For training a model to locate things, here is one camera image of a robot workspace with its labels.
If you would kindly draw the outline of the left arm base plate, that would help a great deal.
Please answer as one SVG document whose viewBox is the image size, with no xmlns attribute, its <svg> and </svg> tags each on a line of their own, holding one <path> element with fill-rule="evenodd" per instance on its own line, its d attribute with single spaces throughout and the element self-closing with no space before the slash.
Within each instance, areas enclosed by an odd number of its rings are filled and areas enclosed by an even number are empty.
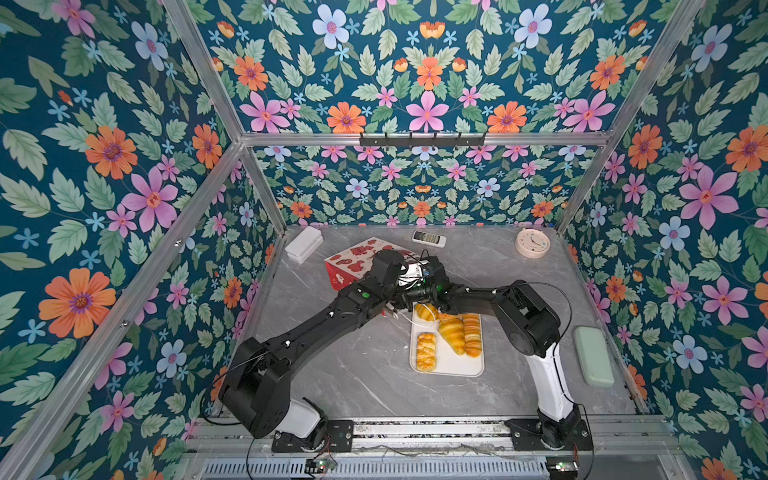
<svg viewBox="0 0 768 480">
<path fill-rule="evenodd" d="M 355 422 L 352 420 L 323 420 L 307 438 L 276 432 L 273 453 L 349 453 L 352 451 Z"/>
</svg>

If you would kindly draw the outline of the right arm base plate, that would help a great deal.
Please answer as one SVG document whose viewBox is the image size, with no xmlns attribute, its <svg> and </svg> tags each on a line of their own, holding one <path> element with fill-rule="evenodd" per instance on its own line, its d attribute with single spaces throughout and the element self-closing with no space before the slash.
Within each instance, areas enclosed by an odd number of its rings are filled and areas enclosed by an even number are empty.
<svg viewBox="0 0 768 480">
<path fill-rule="evenodd" d="M 594 442 L 587 422 L 542 422 L 539 419 L 509 419 L 512 445 L 516 451 L 592 451 Z"/>
</svg>

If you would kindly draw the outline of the small yellow bun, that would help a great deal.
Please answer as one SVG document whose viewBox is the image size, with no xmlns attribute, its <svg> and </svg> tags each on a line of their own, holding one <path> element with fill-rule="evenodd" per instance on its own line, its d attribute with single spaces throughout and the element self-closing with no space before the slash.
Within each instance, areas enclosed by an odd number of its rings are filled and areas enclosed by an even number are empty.
<svg viewBox="0 0 768 480">
<path fill-rule="evenodd" d="M 438 319 L 439 313 L 431 304 L 416 303 L 414 313 L 420 321 L 431 323 Z"/>
</svg>

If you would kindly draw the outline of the red white paper bag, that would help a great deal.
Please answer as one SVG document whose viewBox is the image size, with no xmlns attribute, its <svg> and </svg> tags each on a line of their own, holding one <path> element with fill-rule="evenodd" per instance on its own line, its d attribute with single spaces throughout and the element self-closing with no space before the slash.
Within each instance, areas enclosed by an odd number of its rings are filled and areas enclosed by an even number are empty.
<svg viewBox="0 0 768 480">
<path fill-rule="evenodd" d="M 331 287 L 339 292 L 362 279 L 371 269 L 375 254 L 381 250 L 412 254 L 412 251 L 377 237 L 363 240 L 324 260 Z"/>
</svg>

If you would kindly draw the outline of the long twisted bread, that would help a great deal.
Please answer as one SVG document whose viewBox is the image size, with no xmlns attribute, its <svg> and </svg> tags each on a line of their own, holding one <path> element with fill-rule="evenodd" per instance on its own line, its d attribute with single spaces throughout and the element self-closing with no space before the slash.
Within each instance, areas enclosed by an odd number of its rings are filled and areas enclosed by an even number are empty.
<svg viewBox="0 0 768 480">
<path fill-rule="evenodd" d="M 482 325 L 481 318 L 476 314 L 462 316 L 464 327 L 464 351 L 471 358 L 478 358 L 482 353 Z"/>
</svg>

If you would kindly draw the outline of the pale cream bread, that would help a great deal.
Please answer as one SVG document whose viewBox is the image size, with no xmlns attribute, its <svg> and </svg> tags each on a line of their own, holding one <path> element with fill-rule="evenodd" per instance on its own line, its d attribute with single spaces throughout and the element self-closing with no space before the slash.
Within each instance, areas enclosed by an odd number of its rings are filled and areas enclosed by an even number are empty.
<svg viewBox="0 0 768 480">
<path fill-rule="evenodd" d="M 456 355 L 465 354 L 465 326 L 460 317 L 452 315 L 441 317 L 438 332 Z"/>
</svg>

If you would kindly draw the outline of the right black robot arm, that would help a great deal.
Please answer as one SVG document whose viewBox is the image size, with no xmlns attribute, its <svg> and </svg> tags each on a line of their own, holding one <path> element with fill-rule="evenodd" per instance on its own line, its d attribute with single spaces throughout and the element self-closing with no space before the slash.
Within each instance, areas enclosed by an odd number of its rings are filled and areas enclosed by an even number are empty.
<svg viewBox="0 0 768 480">
<path fill-rule="evenodd" d="M 516 280 L 489 288 L 455 283 L 435 256 L 405 262 L 398 281 L 398 307 L 430 304 L 440 313 L 494 317 L 531 371 L 542 443 L 560 449 L 572 440 L 581 415 L 561 372 L 561 320 L 531 283 Z"/>
</svg>

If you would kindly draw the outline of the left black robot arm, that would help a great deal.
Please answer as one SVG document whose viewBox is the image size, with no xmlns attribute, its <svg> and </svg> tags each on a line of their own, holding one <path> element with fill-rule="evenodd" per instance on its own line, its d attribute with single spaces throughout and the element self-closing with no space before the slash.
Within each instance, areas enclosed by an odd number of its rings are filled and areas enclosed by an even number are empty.
<svg viewBox="0 0 768 480">
<path fill-rule="evenodd" d="M 218 399 L 255 438 L 279 428 L 291 405 L 293 376 L 343 336 L 362 328 L 387 305 L 404 309 L 428 301 L 442 264 L 434 257 L 408 260 L 397 250 L 374 255 L 362 279 L 341 289 L 320 312 L 264 342 L 250 337 L 236 349 Z"/>
</svg>

